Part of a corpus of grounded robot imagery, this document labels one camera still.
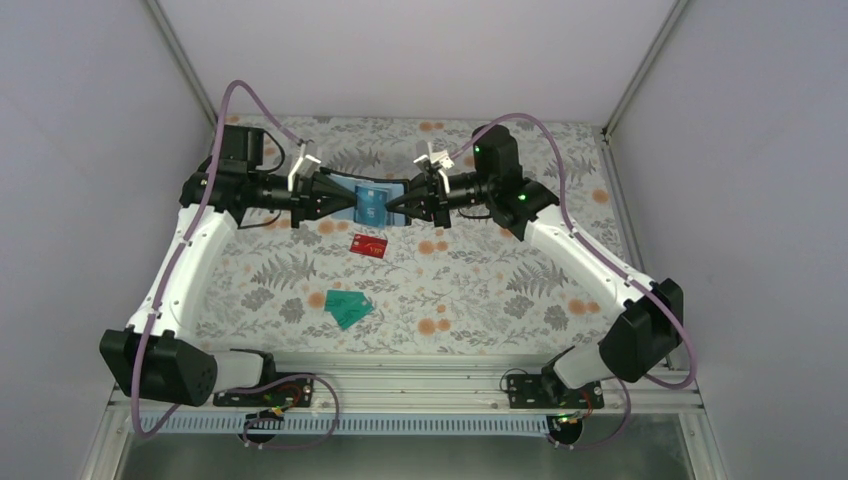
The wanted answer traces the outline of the black leather card holder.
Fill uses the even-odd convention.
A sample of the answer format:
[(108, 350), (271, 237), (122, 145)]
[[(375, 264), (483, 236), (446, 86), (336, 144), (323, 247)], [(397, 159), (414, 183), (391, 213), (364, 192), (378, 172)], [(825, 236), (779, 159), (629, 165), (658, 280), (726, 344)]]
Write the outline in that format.
[(329, 177), (353, 192), (357, 200), (354, 207), (335, 212), (331, 215), (332, 218), (378, 229), (408, 226), (412, 223), (408, 216), (392, 213), (387, 209), (388, 202), (407, 193), (408, 181), (358, 177), (338, 172), (330, 173)]

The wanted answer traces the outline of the red credit card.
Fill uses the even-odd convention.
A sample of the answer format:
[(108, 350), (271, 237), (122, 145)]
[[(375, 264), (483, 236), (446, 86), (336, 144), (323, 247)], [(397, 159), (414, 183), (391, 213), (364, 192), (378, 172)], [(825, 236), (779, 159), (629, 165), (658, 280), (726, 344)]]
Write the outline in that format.
[(387, 250), (388, 240), (364, 234), (353, 236), (350, 251), (355, 254), (382, 259)]

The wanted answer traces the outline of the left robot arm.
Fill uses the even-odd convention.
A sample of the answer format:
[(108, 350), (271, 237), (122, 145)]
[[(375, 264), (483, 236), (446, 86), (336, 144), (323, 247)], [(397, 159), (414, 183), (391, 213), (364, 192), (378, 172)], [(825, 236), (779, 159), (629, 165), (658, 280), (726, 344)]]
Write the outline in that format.
[(293, 174), (262, 168), (267, 135), (225, 126), (216, 139), (219, 162), (204, 161), (183, 184), (174, 238), (154, 284), (126, 327), (100, 340), (100, 354), (126, 396), (188, 406), (232, 389), (255, 405), (276, 396), (272, 354), (197, 346), (193, 335), (212, 272), (249, 210), (287, 212), (298, 226), (353, 207), (356, 195), (329, 177), (310, 144), (301, 146)]

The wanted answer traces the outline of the blue credit card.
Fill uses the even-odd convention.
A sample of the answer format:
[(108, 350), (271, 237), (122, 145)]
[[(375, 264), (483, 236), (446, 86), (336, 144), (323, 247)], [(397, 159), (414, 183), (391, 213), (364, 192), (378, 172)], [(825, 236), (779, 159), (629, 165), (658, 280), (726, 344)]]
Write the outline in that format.
[(356, 186), (357, 204), (354, 210), (354, 221), (358, 224), (383, 228), (390, 214), (386, 208), (389, 192), (385, 189)]

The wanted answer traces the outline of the teal credit card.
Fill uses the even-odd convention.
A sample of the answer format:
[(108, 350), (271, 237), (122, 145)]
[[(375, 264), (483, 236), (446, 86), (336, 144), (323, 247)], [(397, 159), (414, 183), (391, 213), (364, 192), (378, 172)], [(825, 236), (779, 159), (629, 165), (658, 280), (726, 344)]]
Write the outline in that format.
[(347, 297), (332, 315), (342, 330), (347, 330), (374, 310), (372, 302), (363, 294)]
[(348, 290), (328, 290), (326, 292), (324, 310), (326, 312), (330, 312), (332, 314), (333, 310), (337, 306), (339, 306), (347, 297), (356, 296), (357, 294), (363, 294), (363, 293), (362, 292), (348, 291)]

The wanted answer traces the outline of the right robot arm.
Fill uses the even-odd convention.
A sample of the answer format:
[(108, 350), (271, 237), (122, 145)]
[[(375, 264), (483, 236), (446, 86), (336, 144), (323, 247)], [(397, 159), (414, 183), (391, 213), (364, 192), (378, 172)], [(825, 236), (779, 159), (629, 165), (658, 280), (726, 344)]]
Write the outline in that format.
[(562, 195), (524, 175), (517, 140), (507, 127), (479, 127), (469, 146), (473, 172), (450, 175), (450, 155), (424, 145), (414, 161), (420, 174), (386, 208), (447, 228), (452, 211), (483, 204), (497, 225), (546, 254), (612, 315), (598, 343), (572, 346), (543, 367), (541, 391), (549, 404), (565, 407), (581, 387), (596, 381), (634, 383), (688, 342), (681, 287), (671, 279), (654, 281), (580, 227)]

